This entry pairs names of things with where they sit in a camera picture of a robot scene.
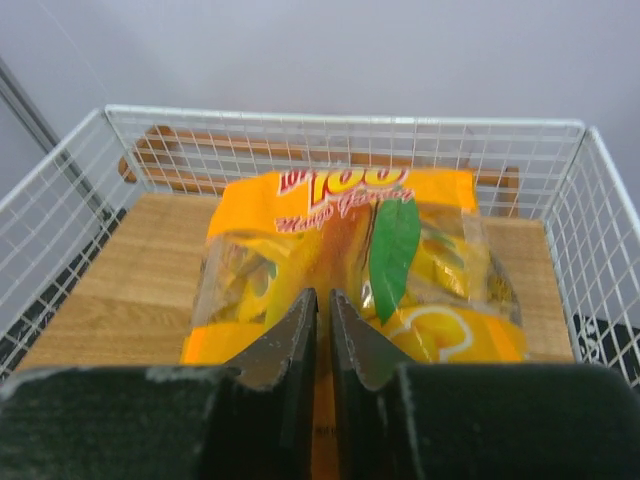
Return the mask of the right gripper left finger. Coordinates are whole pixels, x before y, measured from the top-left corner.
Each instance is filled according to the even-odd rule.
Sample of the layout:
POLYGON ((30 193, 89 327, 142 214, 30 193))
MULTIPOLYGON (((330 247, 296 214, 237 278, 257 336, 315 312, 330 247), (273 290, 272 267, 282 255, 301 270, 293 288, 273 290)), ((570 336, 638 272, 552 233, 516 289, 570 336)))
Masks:
POLYGON ((1 387, 5 479, 307 479, 317 296, 207 366, 26 370, 1 387))

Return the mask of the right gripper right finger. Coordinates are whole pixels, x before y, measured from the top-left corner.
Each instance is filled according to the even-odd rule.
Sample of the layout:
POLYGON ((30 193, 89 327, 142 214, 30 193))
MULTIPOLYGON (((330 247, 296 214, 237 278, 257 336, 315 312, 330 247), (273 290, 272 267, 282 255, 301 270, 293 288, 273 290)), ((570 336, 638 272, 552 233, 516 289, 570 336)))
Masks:
POLYGON ((581 363, 424 364, 330 294, 343 479, 635 479, 639 396, 581 363))

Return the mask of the yellow mango candy bag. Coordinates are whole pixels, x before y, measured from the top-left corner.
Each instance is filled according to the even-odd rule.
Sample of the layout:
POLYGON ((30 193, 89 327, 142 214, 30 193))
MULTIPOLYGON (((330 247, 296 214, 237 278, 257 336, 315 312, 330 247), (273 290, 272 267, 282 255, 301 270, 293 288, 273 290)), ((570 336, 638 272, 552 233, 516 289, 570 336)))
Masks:
POLYGON ((225 189, 209 224, 181 360, 222 363, 316 292, 311 472, 338 474, 329 294, 422 363, 521 362, 520 304, 493 256, 465 170, 289 170, 225 189))

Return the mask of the brown wooden rack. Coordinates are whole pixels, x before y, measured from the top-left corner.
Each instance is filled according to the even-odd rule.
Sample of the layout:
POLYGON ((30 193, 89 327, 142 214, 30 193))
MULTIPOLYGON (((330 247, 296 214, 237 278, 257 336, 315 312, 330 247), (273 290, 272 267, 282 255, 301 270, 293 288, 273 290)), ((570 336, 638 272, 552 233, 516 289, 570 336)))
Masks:
POLYGON ((131 184, 147 181, 179 193, 220 195, 225 186, 235 180, 274 170, 343 167, 433 167, 470 171, 478 189, 487 187, 494 192, 497 216, 520 216, 519 169, 473 166, 468 154, 447 158, 373 153, 353 151, 337 144, 308 146, 153 125, 119 160, 118 173, 131 184))

